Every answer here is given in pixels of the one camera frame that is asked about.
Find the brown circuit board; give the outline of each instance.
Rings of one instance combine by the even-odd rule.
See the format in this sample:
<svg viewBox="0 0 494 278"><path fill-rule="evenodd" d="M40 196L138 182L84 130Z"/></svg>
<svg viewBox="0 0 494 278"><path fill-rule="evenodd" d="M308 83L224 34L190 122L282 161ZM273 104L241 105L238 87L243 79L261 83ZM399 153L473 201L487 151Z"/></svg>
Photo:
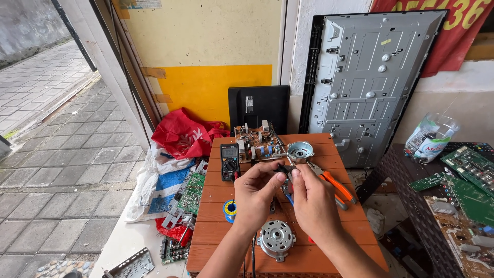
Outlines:
<svg viewBox="0 0 494 278"><path fill-rule="evenodd" d="M283 142L274 132L273 125L262 121L259 128L246 125L234 128L235 140L239 144L240 163L276 159L276 154L284 153Z"/></svg>
<svg viewBox="0 0 494 278"><path fill-rule="evenodd" d="M425 201L436 219L446 242L461 268L463 275L467 278L492 278L494 273L494 249L477 246L472 242L475 235L494 238L494 235L483 232L484 225L468 219L459 207L454 214L434 212L431 205L434 204L433 197L425 196ZM473 245L480 248L478 251L462 251L463 244Z"/></svg>

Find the plastic bottle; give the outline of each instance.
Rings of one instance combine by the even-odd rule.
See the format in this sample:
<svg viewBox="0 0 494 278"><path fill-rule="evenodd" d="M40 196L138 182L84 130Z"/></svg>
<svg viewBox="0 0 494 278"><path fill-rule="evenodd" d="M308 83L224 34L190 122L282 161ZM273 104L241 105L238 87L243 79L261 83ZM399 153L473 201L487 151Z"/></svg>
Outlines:
<svg viewBox="0 0 494 278"><path fill-rule="evenodd" d="M405 143L405 156L410 156L414 162L429 163L459 129L459 123L454 119L429 112Z"/></svg>

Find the digital multimeter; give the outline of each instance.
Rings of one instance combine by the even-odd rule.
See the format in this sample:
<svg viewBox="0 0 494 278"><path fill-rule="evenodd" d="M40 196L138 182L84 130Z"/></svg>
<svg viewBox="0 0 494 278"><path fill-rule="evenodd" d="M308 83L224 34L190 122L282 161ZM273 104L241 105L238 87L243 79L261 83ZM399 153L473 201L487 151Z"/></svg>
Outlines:
<svg viewBox="0 0 494 278"><path fill-rule="evenodd" d="M235 173L240 176L239 144L221 144L219 146L221 156L221 180L234 181Z"/></svg>

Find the orange wooden table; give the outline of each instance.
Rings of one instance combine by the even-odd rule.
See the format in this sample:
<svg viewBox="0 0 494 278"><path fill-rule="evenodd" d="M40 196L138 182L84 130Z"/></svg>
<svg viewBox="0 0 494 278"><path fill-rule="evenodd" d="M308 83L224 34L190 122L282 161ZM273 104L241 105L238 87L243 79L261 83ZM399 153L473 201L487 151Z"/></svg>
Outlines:
<svg viewBox="0 0 494 278"><path fill-rule="evenodd" d="M329 134L296 134L281 135L285 144L296 141L308 141L314 148L314 157L311 161L330 171L332 176L345 184L346 187L357 196L352 183L341 162L336 146ZM192 237L187 271L192 278L203 269L204 265L213 254L214 250L225 236L232 224L228 223L223 214L223 204L234 199L235 192L232 182L221 181L221 161L219 145L233 143L235 138L218 138L213 142L206 180L204 182L203 195L197 215L196 227ZM241 164L241 172L245 173L250 168L249 163ZM341 223L345 230L353 236L362 249L374 259L383 269L388 270L386 261L377 245L374 233L367 221L360 203L352 204L348 199L336 191L338 196L348 205L348 210L338 208ZM278 190L276 198L276 212L269 215L268 220L281 220L286 222L294 232L297 241L288 250L288 256L284 262L276 262L266 255L261 247L255 246L255 268L257 277L339 277L339 273L315 245L309 242L307 234L300 228L295 218L293 207L290 205L281 190ZM246 277L252 277L250 251L247 252Z"/></svg>

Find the gray metal panel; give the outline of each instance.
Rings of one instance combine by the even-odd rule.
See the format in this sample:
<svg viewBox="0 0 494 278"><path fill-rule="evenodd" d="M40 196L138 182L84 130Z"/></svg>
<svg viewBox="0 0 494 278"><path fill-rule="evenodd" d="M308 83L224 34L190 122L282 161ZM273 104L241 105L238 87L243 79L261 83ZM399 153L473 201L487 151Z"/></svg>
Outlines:
<svg viewBox="0 0 494 278"><path fill-rule="evenodd" d="M383 156L445 15L325 17L309 133L331 133L346 168Z"/></svg>

